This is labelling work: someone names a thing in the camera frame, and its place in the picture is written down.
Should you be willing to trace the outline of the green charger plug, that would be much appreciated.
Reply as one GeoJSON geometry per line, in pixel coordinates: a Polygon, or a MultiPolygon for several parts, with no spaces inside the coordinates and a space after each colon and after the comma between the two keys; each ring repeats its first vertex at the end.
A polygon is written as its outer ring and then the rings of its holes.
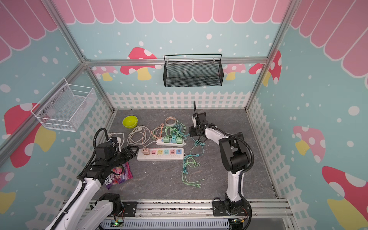
{"type": "Polygon", "coordinates": [[[184,142],[184,141],[183,141],[183,138],[180,138],[180,137],[177,137],[177,138],[176,138],[176,143],[177,143],[177,144],[183,144],[183,142],[184,142]]]}
{"type": "Polygon", "coordinates": [[[170,143],[170,137],[166,136],[166,137],[163,137],[163,142],[164,143],[170,143]]]}

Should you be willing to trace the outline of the pink charger plug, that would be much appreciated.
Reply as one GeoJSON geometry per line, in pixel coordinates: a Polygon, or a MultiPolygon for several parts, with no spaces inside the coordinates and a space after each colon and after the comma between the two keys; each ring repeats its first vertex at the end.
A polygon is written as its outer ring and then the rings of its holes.
{"type": "Polygon", "coordinates": [[[150,149],[149,148],[143,148],[142,149],[142,154],[143,155],[150,155],[150,149]]]}

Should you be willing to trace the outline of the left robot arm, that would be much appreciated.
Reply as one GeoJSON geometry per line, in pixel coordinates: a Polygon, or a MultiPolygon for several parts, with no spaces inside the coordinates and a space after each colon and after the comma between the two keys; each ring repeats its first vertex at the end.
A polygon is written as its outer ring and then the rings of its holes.
{"type": "Polygon", "coordinates": [[[78,185],[72,196],[47,230],[95,230],[108,216],[118,217],[125,207],[120,195],[107,193],[102,195],[93,210],[82,217],[92,198],[105,183],[115,167],[133,159],[139,152],[138,146],[126,146],[122,150],[118,144],[105,142],[94,146],[92,158],[77,176],[78,185]]]}

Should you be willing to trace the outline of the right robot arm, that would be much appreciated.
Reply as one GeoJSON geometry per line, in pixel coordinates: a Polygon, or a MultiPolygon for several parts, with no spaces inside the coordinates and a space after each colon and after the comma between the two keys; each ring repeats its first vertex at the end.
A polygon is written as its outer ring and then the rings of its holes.
{"type": "Polygon", "coordinates": [[[228,172],[228,186],[225,193],[225,210],[231,214],[244,212],[251,215],[251,206],[243,195],[243,175],[249,171],[255,162],[254,153],[244,140],[241,132],[227,133],[206,119],[206,113],[194,112],[193,126],[190,127],[191,137],[204,137],[219,145],[221,161],[228,172]]]}

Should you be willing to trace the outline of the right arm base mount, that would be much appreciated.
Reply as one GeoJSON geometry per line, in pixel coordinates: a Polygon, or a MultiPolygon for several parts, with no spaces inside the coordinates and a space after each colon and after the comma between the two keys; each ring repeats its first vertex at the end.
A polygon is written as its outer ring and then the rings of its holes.
{"type": "Polygon", "coordinates": [[[252,208],[250,203],[245,200],[231,202],[230,200],[214,199],[212,201],[213,216],[241,216],[250,217],[252,215],[252,208]]]}

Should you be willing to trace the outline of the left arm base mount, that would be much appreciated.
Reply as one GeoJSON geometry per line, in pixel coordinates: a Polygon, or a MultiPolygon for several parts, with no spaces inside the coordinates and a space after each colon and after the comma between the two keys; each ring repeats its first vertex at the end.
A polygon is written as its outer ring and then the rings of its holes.
{"type": "Polygon", "coordinates": [[[95,204],[94,210],[97,211],[97,208],[102,205],[107,204],[107,216],[108,217],[135,217],[138,202],[134,201],[108,201],[102,200],[98,201],[95,204]]]}

